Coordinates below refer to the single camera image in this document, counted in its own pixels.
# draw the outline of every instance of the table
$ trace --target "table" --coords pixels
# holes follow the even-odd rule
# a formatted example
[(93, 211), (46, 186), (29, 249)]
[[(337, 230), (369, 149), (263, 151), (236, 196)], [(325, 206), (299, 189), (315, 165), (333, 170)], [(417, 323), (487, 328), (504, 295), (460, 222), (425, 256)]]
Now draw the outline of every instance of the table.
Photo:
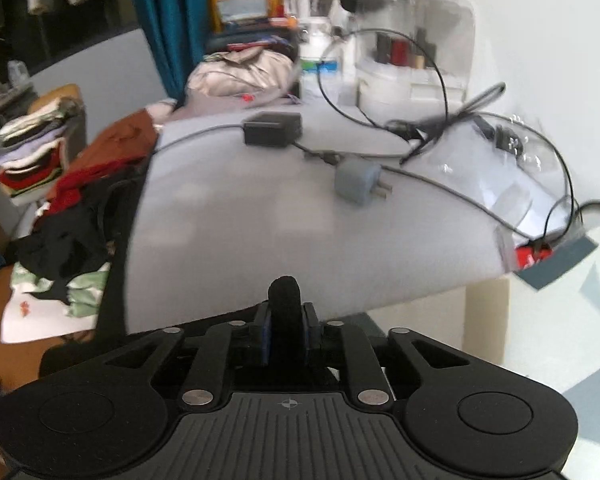
[[(309, 148), (410, 149), (398, 137), (353, 124), (326, 106), (273, 109), (302, 113), (301, 141)], [(169, 123), (159, 145), (252, 114)], [(426, 161), (410, 168), (431, 171)], [(329, 319), (503, 273), (496, 224), (483, 213), (395, 175), (383, 177), (394, 186), (387, 200), (361, 208), (334, 194), (333, 175), (333, 167), (305, 160), (296, 148), (245, 146), (237, 129), (154, 155), (129, 241), (127, 331), (250, 306), (284, 274), (295, 276), (318, 315)], [(534, 200), (520, 228), (539, 235), (555, 198), (522, 172), (515, 179)], [(561, 224), (560, 215), (555, 222)]]

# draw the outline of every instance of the white cloth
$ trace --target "white cloth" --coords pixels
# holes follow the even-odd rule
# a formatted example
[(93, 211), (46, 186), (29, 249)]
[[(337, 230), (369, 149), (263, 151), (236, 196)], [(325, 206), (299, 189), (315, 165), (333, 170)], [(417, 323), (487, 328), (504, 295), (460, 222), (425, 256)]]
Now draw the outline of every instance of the white cloth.
[(36, 110), (32, 114), (23, 115), (22, 117), (17, 117), (12, 119), (8, 123), (6, 123), (3, 127), (0, 128), (0, 139), (7, 140), (13, 136), (14, 132), (19, 131), (24, 125), (35, 124), (36, 120), (40, 117), (43, 117), (55, 110), (58, 110), (61, 103), (61, 98), (56, 98), (51, 101), (49, 104), (46, 104), (39, 110)]
[(44, 156), (46, 153), (55, 149), (60, 142), (64, 142), (62, 138), (52, 140), (46, 144), (40, 146), (35, 152), (31, 153), (31, 155), (26, 156), (25, 158), (21, 158), (20, 160), (12, 160), (10, 162), (5, 162), (1, 169), (3, 170), (18, 170), (20, 168), (25, 168), (33, 164), (35, 161), (39, 160), (40, 157)]

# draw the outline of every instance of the cable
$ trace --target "cable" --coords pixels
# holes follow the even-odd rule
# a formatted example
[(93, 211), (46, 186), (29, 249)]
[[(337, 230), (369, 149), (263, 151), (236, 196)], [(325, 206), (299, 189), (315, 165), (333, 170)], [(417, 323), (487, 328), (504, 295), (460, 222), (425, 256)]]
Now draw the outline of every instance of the cable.
[(436, 65), (436, 62), (429, 55), (429, 53), (426, 52), (422, 48), (422, 46), (416, 40), (414, 40), (413, 38), (410, 38), (409, 36), (407, 36), (406, 34), (403, 34), (402, 32), (398, 32), (397, 30), (391, 30), (390, 28), (360, 28), (359, 30), (354, 30), (352, 32), (349, 32), (348, 34), (344, 34), (340, 38), (335, 38), (333, 41), (331, 41), (331, 44), (322, 53), (322, 57), (320, 58), (320, 61), (319, 61), (318, 66), (317, 66), (317, 71), (316, 71), (316, 75), (317, 75), (317, 79), (318, 79), (318, 87), (320, 88), (320, 93), (322, 94), (322, 97), (324, 98), (325, 101), (327, 101), (327, 104), (329, 106), (331, 106), (331, 108), (333, 108), (334, 110), (336, 110), (337, 113), (339, 113), (341, 116), (347, 118), (349, 121), (353, 121), (356, 124), (360, 124), (361, 126), (367, 126), (369, 128), (376, 128), (376, 129), (379, 129), (379, 130), (385, 130), (386, 129), (384, 126), (379, 126), (378, 124), (376, 124), (375, 122), (373, 122), (371, 120), (370, 120), (369, 123), (365, 123), (364, 121), (360, 121), (359, 119), (356, 119), (355, 117), (352, 117), (349, 114), (343, 112), (340, 108), (338, 108), (331, 101), (331, 99), (329, 99), (329, 97), (327, 95), (327, 92), (324, 91), (324, 87), (322, 86), (322, 78), (320, 77), (321, 69), (324, 66), (324, 63), (326, 62), (326, 59), (327, 59), (328, 55), (331, 53), (331, 51), (334, 49), (334, 47), (337, 44), (339, 44), (339, 43), (347, 40), (348, 38), (354, 38), (356, 36), (360, 36), (362, 34), (367, 34), (367, 33), (370, 33), (370, 32), (374, 32), (374, 33), (376, 33), (376, 32), (384, 32), (386, 34), (394, 34), (395, 36), (400, 36), (400, 37), (404, 38), (405, 40), (409, 41), (412, 45), (416, 46), (423, 53), (425, 59), (427, 61), (429, 61), (429, 63), (431, 63), (431, 65), (433, 66), (433, 69), (436, 71), (436, 74), (438, 74), (438, 79), (440, 80), (440, 85), (442, 86), (442, 94), (443, 94), (444, 100), (445, 100), (445, 119), (448, 120), (448, 116), (449, 116), (449, 101), (448, 101), (448, 95), (446, 94), (445, 79), (442, 77), (442, 72), (440, 72), (440, 69)]
[(471, 206), (479, 209), (480, 211), (485, 213), (487, 216), (490, 216), (491, 218), (493, 218), (500, 225), (507, 228), (512, 233), (522, 236), (523, 238), (525, 238), (527, 240), (534, 239), (534, 237), (520, 231), (517, 227), (514, 227), (513, 225), (508, 223), (506, 220), (503, 220), (502, 218), (500, 218), (498, 215), (496, 215), (496, 213), (491, 211), (487, 206), (482, 205), (480, 202), (475, 201), (473, 198), (470, 198), (467, 195), (464, 195), (451, 187), (445, 186), (444, 184), (440, 184), (439, 182), (436, 182), (435, 180), (427, 178), (426, 176), (422, 176), (417, 173), (411, 173), (411, 171), (406, 171), (401, 168), (393, 168), (391, 166), (386, 166), (384, 164), (381, 165), (381, 167), (383, 170), (388, 171), (390, 173), (396, 173), (396, 174), (400, 174), (402, 176), (407, 176), (409, 178), (413, 178), (415, 180), (425, 182), (426, 184), (429, 184), (430, 186), (437, 187), (438, 189), (441, 189), (442, 191), (446, 191), (447, 193), (455, 196), (456, 198), (459, 198), (460, 200), (467, 203), (468, 205), (471, 205)]
[(589, 200), (588, 202), (585, 202), (576, 209), (576, 216), (580, 215), (582, 218), (582, 213), (587, 209), (600, 209), (600, 200)]
[[(344, 158), (344, 155), (347, 155), (347, 153), (344, 152), (332, 152), (332, 151), (325, 151), (325, 152), (319, 152), (319, 151), (315, 151), (315, 150), (311, 150), (306, 146), (303, 146), (302, 144), (299, 144), (298, 142), (294, 143), (294, 146), (296, 148), (299, 148), (300, 150), (302, 150), (303, 152), (305, 152), (307, 155), (309, 156), (317, 156), (318, 158), (321, 158), (324, 162), (326, 162), (327, 164), (331, 164), (332, 166), (337, 166), (338, 163)], [(369, 157), (387, 157), (387, 158), (397, 158), (397, 156), (395, 155), (369, 155), (369, 154), (365, 154), (365, 153), (360, 153), (360, 154), (356, 154), (357, 156), (363, 156), (365, 158), (369, 158)], [(523, 238), (525, 238), (526, 240), (533, 240), (534, 237), (520, 231), (519, 229), (517, 229), (515, 226), (511, 225), (510, 223), (508, 223), (506, 220), (503, 220), (502, 218), (500, 218), (498, 215), (496, 215), (494, 212), (492, 212), (489, 208), (487, 208), (486, 206), (483, 206), (481, 203), (475, 201), (473, 198), (468, 197), (467, 195), (464, 195), (458, 191), (456, 191), (455, 189), (445, 186), (444, 184), (440, 184), (439, 182), (432, 180), (430, 178), (427, 178), (426, 176), (422, 176), (419, 175), (417, 173), (411, 173), (411, 171), (406, 171), (403, 170), (402, 168), (394, 168), (393, 166), (386, 166), (384, 164), (381, 164), (381, 167), (383, 170), (388, 171), (390, 173), (396, 173), (399, 174), (401, 176), (406, 176), (409, 178), (413, 178), (414, 180), (419, 180), (421, 182), (424, 182), (425, 184), (429, 184), (430, 186), (434, 186), (437, 187), (438, 189), (441, 189), (442, 191), (446, 191), (447, 193), (455, 196), (456, 198), (459, 198), (460, 200), (464, 201), (465, 203), (467, 203), (468, 205), (471, 205), (473, 207), (475, 207), (476, 209), (479, 209), (480, 211), (482, 211), (483, 213), (485, 213), (486, 215), (490, 216), (491, 218), (493, 218), (496, 222), (498, 222), (500, 225), (502, 225), (503, 227), (507, 228), (509, 231), (522, 236)]]
[[(505, 117), (505, 116), (494, 114), (492, 112), (480, 112), (477, 115), (486, 116), (486, 117), (495, 117), (497, 119), (500, 119), (500, 120), (503, 120), (503, 121), (507, 121), (508, 123), (516, 124), (517, 126), (520, 126), (520, 127), (524, 128), (524, 129), (532, 132), (533, 134), (535, 134), (536, 136), (538, 136), (540, 139), (542, 139), (553, 150), (553, 152), (555, 153), (555, 156), (560, 161), (560, 164), (562, 166), (562, 171), (564, 173), (564, 177), (565, 177), (565, 179), (567, 181), (567, 184), (568, 184), (568, 192), (569, 192), (568, 196), (574, 197), (574, 193), (573, 193), (573, 181), (571, 179), (571, 173), (569, 171), (567, 163), (564, 160), (564, 157), (562, 156), (562, 154), (560, 153), (560, 150), (558, 150), (558, 148), (556, 148), (555, 144), (552, 143), (548, 139), (547, 136), (545, 136), (544, 134), (541, 134), (539, 131), (537, 131), (536, 129), (532, 128), (531, 126), (528, 126), (527, 124), (524, 124), (524, 123), (522, 123), (520, 121), (517, 121), (517, 120), (513, 120), (513, 119)], [(555, 210), (554, 208), (552, 208), (552, 210), (549, 212), (549, 217), (551, 216), (551, 214)], [(562, 240), (567, 235), (567, 233), (571, 229), (571, 226), (573, 225), (573, 221), (575, 220), (575, 218), (576, 218), (575, 200), (571, 200), (571, 211), (570, 211), (570, 214), (569, 214), (569, 220), (567, 222), (567, 225), (564, 228), (564, 230), (559, 235), (557, 235), (557, 237), (552, 238), (551, 242), (553, 244), (557, 244), (560, 240)], [(547, 238), (548, 238), (548, 235), (547, 235), (547, 233), (545, 233), (541, 238), (538, 238), (536, 241), (538, 241), (541, 245), (544, 245), (547, 242)]]
[[(570, 195), (565, 195), (563, 196), (560, 200), (557, 200), (556, 203), (552, 206), (551, 209), (549, 209), (549, 213), (546, 216), (546, 220), (544, 221), (544, 231), (542, 232), (542, 237), (538, 238), (540, 245), (544, 245), (546, 238), (547, 238), (547, 233), (549, 231), (549, 220), (551, 219), (551, 216), (554, 214), (555, 210), (558, 209), (558, 206), (562, 203), (565, 202), (567, 200), (571, 199), (572, 202), (575, 202), (576, 204), (578, 204), (578, 201), (576, 199), (574, 199), (573, 196)], [(582, 219), (582, 213), (580, 213), (580, 221), (583, 221)]]
[[(370, 32), (372, 32), (372, 33), (382, 32), (385, 34), (393, 34), (394, 36), (400, 36), (401, 38), (404, 38), (405, 40), (409, 41), (412, 45), (416, 46), (423, 53), (424, 57), (429, 61), (429, 63), (432, 65), (433, 69), (436, 71), (436, 74), (438, 75), (438, 79), (440, 80), (440, 85), (442, 86), (442, 93), (443, 93), (444, 103), (445, 103), (444, 116), (433, 117), (433, 118), (429, 118), (429, 119), (426, 119), (423, 121), (415, 121), (415, 122), (394, 119), (394, 120), (387, 121), (384, 125), (380, 125), (379, 123), (372, 120), (367, 114), (365, 114), (360, 109), (360, 107), (358, 107), (358, 110), (360, 111), (360, 113), (362, 113), (362, 115), (368, 121), (366, 123), (365, 123), (365, 121), (361, 121), (361, 120), (345, 113), (343, 110), (341, 110), (341, 108), (339, 108), (336, 104), (334, 104), (331, 101), (331, 99), (329, 98), (329, 96), (327, 95), (327, 93), (324, 90), (324, 86), (322, 85), (322, 77), (321, 77), (321, 73), (322, 73), (321, 69), (322, 69), (328, 55), (331, 53), (331, 51), (334, 49), (334, 47), (336, 45), (340, 44), (341, 42), (345, 41), (346, 39), (348, 39), (350, 37), (355, 37), (355, 36), (358, 36), (361, 34), (367, 34)], [(458, 121), (462, 121), (465, 118), (471, 116), (473, 113), (475, 113), (480, 108), (484, 108), (486, 105), (488, 105), (491, 102), (498, 99), (506, 90), (506, 85), (504, 83), (499, 83), (497, 85), (494, 85), (491, 88), (484, 91), (483, 93), (481, 93), (480, 95), (478, 95), (477, 97), (475, 97), (474, 99), (472, 99), (471, 101), (469, 101), (467, 104), (465, 104), (463, 107), (461, 107), (455, 114), (450, 116), (448, 94), (446, 91), (445, 79), (443, 78), (442, 72), (440, 72), (440, 69), (437, 66), (434, 59), (413, 38), (410, 38), (406, 34), (403, 34), (402, 32), (399, 32), (397, 30), (391, 30), (390, 28), (360, 28), (359, 30), (354, 30), (354, 31), (350, 32), (349, 34), (345, 34), (341, 38), (335, 38), (331, 42), (331, 44), (327, 47), (327, 49), (324, 51), (324, 53), (322, 54), (322, 57), (320, 58), (320, 62), (318, 63), (316, 72), (317, 72), (318, 87), (320, 88), (320, 93), (322, 94), (322, 97), (327, 102), (327, 104), (329, 106), (331, 106), (331, 108), (333, 108), (337, 113), (339, 113), (344, 118), (347, 118), (348, 120), (350, 120), (356, 124), (359, 124), (361, 126), (365, 126), (367, 128), (386, 130), (406, 141), (420, 139), (420, 141), (421, 141), (420, 145), (402, 158), (402, 160), (400, 162), (401, 166), (403, 166), (405, 163), (407, 163), (407, 161), (410, 160), (411, 158), (413, 158), (414, 156), (417, 156), (417, 155), (423, 153), (424, 150), (428, 146), (431, 147), (431, 146), (434, 146), (435, 144), (437, 144), (438, 141), (441, 139), (444, 131), (449, 126), (451, 126), (451, 124), (454, 124), (455, 122), (458, 122)], [(427, 134), (426, 139), (422, 135), (422, 132)]]
[(169, 148), (172, 148), (173, 146), (176, 146), (177, 144), (180, 144), (181, 142), (184, 142), (185, 140), (195, 139), (197, 137), (200, 137), (200, 136), (203, 136), (206, 134), (210, 134), (210, 133), (216, 132), (218, 130), (229, 130), (231, 128), (242, 129), (242, 125), (241, 124), (216, 124), (216, 126), (210, 126), (208, 128), (205, 128), (204, 130), (200, 130), (198, 132), (193, 132), (193, 133), (185, 135), (184, 137), (180, 137), (179, 139), (176, 139), (173, 142), (170, 142), (169, 144), (165, 144), (164, 146), (161, 146), (160, 148), (156, 148), (154, 150), (154, 155), (157, 153), (161, 153), (164, 150), (168, 150)]

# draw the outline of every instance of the plastic box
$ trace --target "plastic box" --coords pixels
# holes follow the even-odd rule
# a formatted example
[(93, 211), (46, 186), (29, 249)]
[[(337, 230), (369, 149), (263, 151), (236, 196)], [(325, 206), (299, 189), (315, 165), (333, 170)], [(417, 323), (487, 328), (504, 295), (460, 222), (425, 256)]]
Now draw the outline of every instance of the plastic box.
[(464, 102), (474, 56), (475, 19), (464, 0), (358, 0), (358, 27), (401, 32), (368, 32), (358, 41), (359, 106), (371, 118), (416, 121), (444, 112), (438, 66), (449, 109)]

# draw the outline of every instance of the bottle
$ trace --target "bottle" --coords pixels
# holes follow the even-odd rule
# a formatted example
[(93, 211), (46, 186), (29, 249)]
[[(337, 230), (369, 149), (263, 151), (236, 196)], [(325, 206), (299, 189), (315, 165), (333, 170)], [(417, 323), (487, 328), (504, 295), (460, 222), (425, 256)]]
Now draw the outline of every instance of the bottle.
[(8, 62), (7, 72), (9, 74), (9, 83), (11, 83), (13, 88), (29, 82), (29, 71), (27, 70), (27, 65), (22, 61), (12, 60)]

